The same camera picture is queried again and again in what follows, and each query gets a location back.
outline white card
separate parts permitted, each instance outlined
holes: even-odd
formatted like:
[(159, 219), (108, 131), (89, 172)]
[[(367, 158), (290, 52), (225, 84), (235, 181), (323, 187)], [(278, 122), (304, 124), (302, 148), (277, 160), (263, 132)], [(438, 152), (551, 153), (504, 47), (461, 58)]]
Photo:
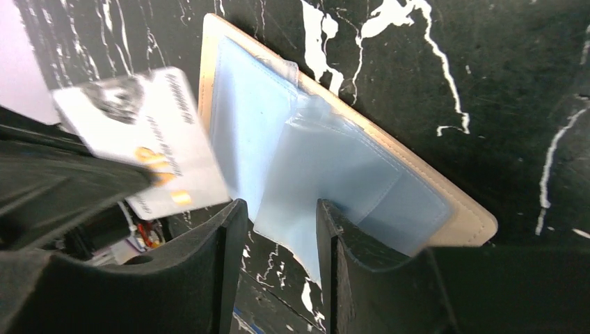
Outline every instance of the white card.
[(166, 67), (52, 95), (67, 128), (93, 155), (156, 175), (149, 189), (127, 198), (141, 219), (230, 199), (183, 71)]

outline card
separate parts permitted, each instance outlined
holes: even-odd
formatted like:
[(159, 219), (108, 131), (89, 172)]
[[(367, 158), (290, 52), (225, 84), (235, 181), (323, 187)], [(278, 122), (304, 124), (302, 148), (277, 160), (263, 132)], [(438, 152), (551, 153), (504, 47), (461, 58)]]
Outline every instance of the card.
[(183, 71), (165, 67), (52, 95), (63, 124), (93, 155), (154, 173), (149, 189), (127, 198), (141, 219), (230, 200)]

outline beige wallet edge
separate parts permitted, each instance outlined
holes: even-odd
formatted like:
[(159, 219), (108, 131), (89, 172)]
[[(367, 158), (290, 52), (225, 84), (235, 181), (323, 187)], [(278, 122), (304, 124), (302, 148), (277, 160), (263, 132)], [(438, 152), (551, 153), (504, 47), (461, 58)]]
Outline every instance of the beige wallet edge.
[[(205, 15), (203, 21), (203, 39), (201, 51), (198, 113), (203, 126), (209, 131), (213, 86), (215, 79), (217, 45), (221, 37), (228, 37), (257, 58), (266, 60), (274, 67), (273, 61), (280, 66), (282, 58), (254, 38), (246, 35), (229, 22), (215, 14)], [(308, 93), (324, 98), (336, 113), (362, 127), (376, 142), (395, 154), (409, 168), (439, 191), (453, 207), (454, 213), (447, 222), (434, 233), (425, 246), (480, 246), (497, 232), (495, 217), (460, 190), (455, 184), (430, 167), (424, 160), (391, 137), (357, 111), (345, 104), (340, 98), (322, 87), (319, 83), (299, 72), (299, 88)]]

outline wallet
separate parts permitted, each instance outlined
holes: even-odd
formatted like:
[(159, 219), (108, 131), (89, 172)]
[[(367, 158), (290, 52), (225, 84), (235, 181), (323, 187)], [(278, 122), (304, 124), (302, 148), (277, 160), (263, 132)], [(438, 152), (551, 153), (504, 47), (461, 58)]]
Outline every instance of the wallet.
[(319, 198), (409, 256), (427, 245), (480, 246), (497, 230), (410, 150), (215, 15), (204, 23), (199, 113), (254, 231), (293, 252), (315, 282)]

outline black marble countertop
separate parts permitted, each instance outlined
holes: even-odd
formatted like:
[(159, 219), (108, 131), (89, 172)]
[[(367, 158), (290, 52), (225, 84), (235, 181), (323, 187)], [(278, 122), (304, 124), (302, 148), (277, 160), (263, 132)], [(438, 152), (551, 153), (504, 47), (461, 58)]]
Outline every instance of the black marble countertop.
[[(203, 16), (217, 13), (494, 214), (489, 244), (590, 245), (587, 0), (15, 3), (50, 89), (168, 65), (196, 89)], [(288, 250), (248, 236), (241, 291), (257, 303), (239, 296), (236, 326), (321, 331), (319, 288)], [(261, 313), (273, 308), (301, 317)]]

